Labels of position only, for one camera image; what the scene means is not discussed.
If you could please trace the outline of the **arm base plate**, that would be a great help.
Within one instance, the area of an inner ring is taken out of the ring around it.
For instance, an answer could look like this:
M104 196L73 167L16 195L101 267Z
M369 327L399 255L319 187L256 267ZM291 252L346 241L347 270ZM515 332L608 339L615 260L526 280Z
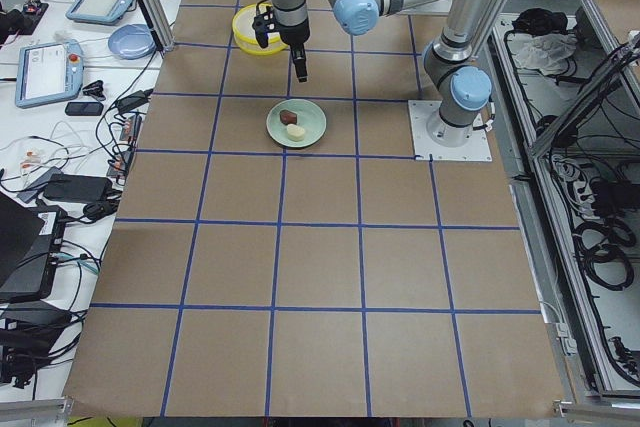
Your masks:
M410 100L414 158L419 161L491 162L488 135L477 113L471 126L451 127L440 118L440 101Z

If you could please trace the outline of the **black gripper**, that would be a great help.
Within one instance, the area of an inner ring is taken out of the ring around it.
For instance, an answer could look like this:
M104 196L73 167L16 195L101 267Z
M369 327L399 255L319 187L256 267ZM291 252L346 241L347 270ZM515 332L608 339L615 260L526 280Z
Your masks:
M292 24L284 23L284 16L280 12L266 4L262 9L256 5L256 16L252 27L255 31L256 42L261 49L269 47L269 33L278 33L281 40L291 47L291 61L295 69L295 75L299 83L308 81L307 58L304 44L310 38L310 26L307 12L302 9L303 18L294 20Z

